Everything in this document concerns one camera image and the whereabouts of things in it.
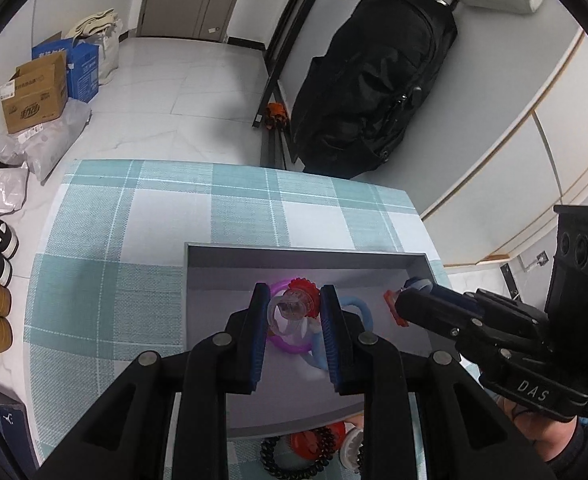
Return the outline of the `person's right hand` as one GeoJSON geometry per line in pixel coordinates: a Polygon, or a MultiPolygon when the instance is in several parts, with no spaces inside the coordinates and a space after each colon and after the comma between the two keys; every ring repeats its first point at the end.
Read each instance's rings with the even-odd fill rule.
{"type": "Polygon", "coordinates": [[[503,401],[503,411],[523,436],[533,443],[537,454],[545,461],[559,456],[571,442],[578,425],[574,417],[570,422],[557,422],[540,413],[527,411],[512,401],[503,401]]]}

